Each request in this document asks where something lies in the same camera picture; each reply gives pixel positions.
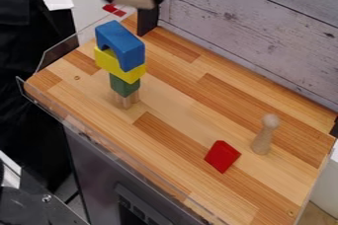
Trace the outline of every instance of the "clear acrylic panel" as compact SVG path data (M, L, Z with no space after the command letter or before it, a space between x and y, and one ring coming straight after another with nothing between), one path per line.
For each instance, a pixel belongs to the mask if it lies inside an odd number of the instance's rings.
M36 73L49 66L49 64L53 63L63 55L69 53L76 47L77 41L79 41L79 44L82 45L94 38L95 28L101 24L109 22L110 20L116 20L116 17L109 14L99 21L87 26L81 32L61 41L54 47L47 50L42 56L42 60ZM22 95L29 101L57 119L66 128L81 136L83 140L95 144L95 146L109 156L111 160L115 161L115 163L133 174L150 188L153 188L165 195L170 201L180 207L181 210L195 219L198 224L226 224L205 207L189 198L184 192L180 191L156 173L152 172L144 166L141 161L131 157L130 154L122 150L113 141L108 140L95 129L84 123L81 119L77 118L68 109L47 98L42 91L30 85L20 77L17 77L17 82ZM185 199L185 203L180 202L179 199Z

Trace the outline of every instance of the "block tower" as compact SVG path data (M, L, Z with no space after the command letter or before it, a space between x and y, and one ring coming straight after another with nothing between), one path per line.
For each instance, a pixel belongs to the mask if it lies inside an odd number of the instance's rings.
M115 100L129 109L139 100L140 77L145 73L144 43L117 21L96 28L95 61L110 74Z

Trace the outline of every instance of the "wooden tabletop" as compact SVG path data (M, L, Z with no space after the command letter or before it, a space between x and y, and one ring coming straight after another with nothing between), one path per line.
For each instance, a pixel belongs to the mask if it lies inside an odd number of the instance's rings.
M124 25L135 32L134 17ZM114 104L93 40L28 84L110 140L106 148L119 147L174 185L184 193L176 197L210 222L220 224L195 202L228 224L293 224L334 142L327 133L335 113L164 29L141 39L147 74L128 111ZM265 113L282 124L272 151L259 156L249 146ZM217 140L242 153L225 174L204 161Z

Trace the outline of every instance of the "red block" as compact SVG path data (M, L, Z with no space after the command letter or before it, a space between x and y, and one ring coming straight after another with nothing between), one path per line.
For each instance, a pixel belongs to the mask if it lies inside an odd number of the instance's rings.
M114 12L113 14L118 16L118 17L122 17L126 14L126 12L122 11L122 10L118 10L117 12Z
M205 160L219 172L224 173L239 157L240 153L224 141L213 144Z
M106 6L103 7L103 9L109 13L113 13L118 10L114 4L107 4Z

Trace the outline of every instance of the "blue arch block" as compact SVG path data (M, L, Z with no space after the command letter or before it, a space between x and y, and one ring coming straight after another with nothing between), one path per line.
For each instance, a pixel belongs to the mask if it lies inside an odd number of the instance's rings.
M128 72L145 60L144 43L117 21L95 29L97 45L101 50L111 49L118 57L121 69Z

